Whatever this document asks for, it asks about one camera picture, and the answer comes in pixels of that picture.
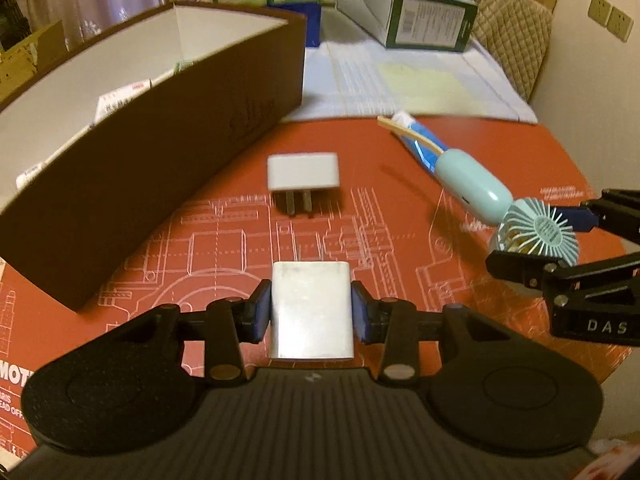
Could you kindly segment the green white medicine box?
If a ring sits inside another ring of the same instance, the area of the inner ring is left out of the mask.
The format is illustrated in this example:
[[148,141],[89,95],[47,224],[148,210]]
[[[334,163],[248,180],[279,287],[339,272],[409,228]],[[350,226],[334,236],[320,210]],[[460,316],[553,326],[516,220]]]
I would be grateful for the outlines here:
[[172,70],[172,73],[174,75],[178,74],[183,70],[185,70],[186,68],[192,66],[193,64],[194,64],[194,61],[179,61],[175,64],[174,69]]

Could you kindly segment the checked pale cloth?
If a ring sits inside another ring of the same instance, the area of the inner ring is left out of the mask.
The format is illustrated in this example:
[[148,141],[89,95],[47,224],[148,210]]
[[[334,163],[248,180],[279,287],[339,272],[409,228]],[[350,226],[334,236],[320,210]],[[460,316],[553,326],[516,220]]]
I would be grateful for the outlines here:
[[326,41],[305,53],[303,101],[288,122],[392,116],[501,119],[535,125],[533,109],[477,41],[462,53]]

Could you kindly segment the beige quilted chair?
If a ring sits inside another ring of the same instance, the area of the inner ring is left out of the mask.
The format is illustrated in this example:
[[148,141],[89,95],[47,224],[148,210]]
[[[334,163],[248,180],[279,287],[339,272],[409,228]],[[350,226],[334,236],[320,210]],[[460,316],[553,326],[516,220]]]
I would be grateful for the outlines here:
[[552,13],[536,0],[473,0],[472,36],[498,62],[520,97],[532,95],[546,57]]

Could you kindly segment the white plug charger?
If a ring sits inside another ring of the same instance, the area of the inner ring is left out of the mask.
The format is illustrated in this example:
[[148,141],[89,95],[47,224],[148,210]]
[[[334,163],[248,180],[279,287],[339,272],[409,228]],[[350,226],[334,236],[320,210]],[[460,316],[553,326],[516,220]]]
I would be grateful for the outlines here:
[[336,153],[288,153],[267,158],[267,186],[272,194],[284,194],[286,213],[296,215],[296,195],[303,211],[312,211],[312,193],[340,186]]

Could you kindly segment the wall power sockets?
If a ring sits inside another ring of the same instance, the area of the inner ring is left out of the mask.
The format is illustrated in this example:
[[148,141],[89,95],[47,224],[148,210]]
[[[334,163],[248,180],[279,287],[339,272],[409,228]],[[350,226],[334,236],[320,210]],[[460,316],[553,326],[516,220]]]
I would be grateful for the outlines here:
[[606,0],[590,0],[587,15],[620,41],[628,41],[634,20],[624,11]]

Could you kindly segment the red blueprint desk mat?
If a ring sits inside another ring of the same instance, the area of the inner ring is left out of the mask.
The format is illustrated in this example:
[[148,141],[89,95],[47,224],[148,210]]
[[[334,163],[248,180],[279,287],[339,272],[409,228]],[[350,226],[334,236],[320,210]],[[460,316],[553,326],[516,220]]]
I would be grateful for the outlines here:
[[[312,214],[289,217],[268,191],[267,159],[303,152],[337,154],[341,185],[314,196]],[[194,311],[246,296],[280,260],[345,261],[372,295],[426,310],[461,302],[608,378],[629,349],[552,337],[542,301],[486,272],[491,234],[372,119],[275,128],[160,224],[79,312],[2,268],[2,463],[34,445],[20,404],[30,372],[158,304]]]

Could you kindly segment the brown cardboard box white inside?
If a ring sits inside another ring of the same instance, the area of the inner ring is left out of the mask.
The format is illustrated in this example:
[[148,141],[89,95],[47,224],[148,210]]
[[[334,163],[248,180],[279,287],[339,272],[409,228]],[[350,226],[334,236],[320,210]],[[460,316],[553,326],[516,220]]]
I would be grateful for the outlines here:
[[[111,27],[1,105],[1,255],[81,308],[187,198],[299,107],[306,20],[171,2]],[[194,64],[178,74],[179,61]],[[99,96],[150,90],[95,124]],[[16,177],[47,166],[21,190]]]

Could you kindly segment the white red medicine box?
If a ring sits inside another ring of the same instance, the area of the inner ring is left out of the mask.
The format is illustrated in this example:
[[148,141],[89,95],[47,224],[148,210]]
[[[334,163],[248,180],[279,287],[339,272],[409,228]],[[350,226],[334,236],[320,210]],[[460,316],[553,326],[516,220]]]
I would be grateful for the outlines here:
[[102,94],[102,96],[99,96],[98,104],[96,104],[96,114],[94,114],[93,122],[97,124],[108,115],[114,113],[115,110],[119,110],[130,101],[137,99],[140,94],[150,90],[151,87],[152,82],[149,79],[143,79]]

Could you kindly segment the blue dental floss pick box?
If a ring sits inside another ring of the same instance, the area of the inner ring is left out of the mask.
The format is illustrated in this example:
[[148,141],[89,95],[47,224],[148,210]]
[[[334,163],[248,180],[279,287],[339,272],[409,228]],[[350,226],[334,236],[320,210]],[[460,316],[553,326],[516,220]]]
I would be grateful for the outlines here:
[[45,166],[47,166],[46,162],[37,162],[34,166],[31,166],[21,172],[15,179],[16,188],[18,190],[21,190],[26,185],[28,185],[30,181],[34,180],[35,177],[40,174]]

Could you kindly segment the white power adapter block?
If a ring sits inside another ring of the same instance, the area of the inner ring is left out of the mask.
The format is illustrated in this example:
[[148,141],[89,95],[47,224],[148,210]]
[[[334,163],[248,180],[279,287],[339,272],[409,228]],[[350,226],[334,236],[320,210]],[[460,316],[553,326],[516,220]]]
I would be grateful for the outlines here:
[[273,359],[350,360],[355,356],[347,262],[276,262],[271,301]]

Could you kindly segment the green white carton box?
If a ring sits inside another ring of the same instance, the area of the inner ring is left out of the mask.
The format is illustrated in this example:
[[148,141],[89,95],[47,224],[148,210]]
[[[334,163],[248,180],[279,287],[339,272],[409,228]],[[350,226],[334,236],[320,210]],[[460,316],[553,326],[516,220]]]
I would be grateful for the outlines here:
[[462,52],[477,16],[473,0],[337,0],[336,8],[387,49]]

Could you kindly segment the blue toothpaste tube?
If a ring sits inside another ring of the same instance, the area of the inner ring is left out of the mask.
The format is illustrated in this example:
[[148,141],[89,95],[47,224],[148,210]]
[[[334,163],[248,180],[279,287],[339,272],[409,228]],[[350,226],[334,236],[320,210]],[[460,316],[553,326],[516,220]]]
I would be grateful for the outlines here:
[[437,136],[435,136],[429,128],[426,128],[423,124],[418,122],[416,118],[414,118],[404,110],[400,110],[399,112],[393,114],[392,122],[396,125],[400,125],[401,127],[405,127],[413,130],[416,133],[419,133],[420,136],[424,136],[424,138],[427,138],[437,146],[437,150],[434,151],[429,146],[421,144],[418,140],[409,138],[405,134],[400,137],[401,142],[405,145],[407,150],[411,154],[413,154],[413,157],[418,162],[420,162],[420,164],[429,174],[434,176],[435,165],[437,159],[439,158],[439,154],[441,152],[447,151],[448,146]]

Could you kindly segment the brown cardboard shipping box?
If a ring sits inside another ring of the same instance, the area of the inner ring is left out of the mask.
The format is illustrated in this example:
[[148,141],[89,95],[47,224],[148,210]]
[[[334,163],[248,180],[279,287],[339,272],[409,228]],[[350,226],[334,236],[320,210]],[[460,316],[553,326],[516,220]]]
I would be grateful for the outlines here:
[[33,32],[1,53],[0,100],[43,72],[67,53],[63,23],[57,21]]

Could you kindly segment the mint handheld fan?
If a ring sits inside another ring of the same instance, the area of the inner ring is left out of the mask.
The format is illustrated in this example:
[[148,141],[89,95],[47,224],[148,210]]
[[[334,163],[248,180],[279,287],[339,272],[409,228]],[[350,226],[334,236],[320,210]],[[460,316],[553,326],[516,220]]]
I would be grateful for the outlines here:
[[457,148],[444,151],[435,162],[435,178],[473,217],[497,229],[492,250],[578,263],[579,244],[566,214],[538,198],[517,200],[468,153]]

